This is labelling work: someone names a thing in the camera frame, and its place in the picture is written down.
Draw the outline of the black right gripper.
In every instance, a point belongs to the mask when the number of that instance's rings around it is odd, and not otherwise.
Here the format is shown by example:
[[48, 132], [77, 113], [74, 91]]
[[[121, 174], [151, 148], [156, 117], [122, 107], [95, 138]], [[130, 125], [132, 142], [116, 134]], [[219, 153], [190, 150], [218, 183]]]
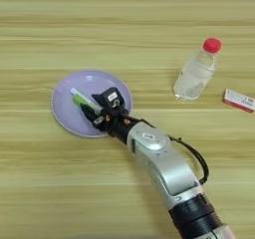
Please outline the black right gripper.
[[[104, 94], [93, 94], [93, 99], [102, 108], [107, 106]], [[138, 119], [130, 117], [127, 110], [117, 111], [115, 113], [102, 110], [101, 114], [97, 115], [88, 105], [81, 104], [81, 109], [90, 122], [94, 122], [101, 117], [103, 120], [98, 124], [98, 129], [123, 143], [127, 143], [129, 131], [138, 123]]]

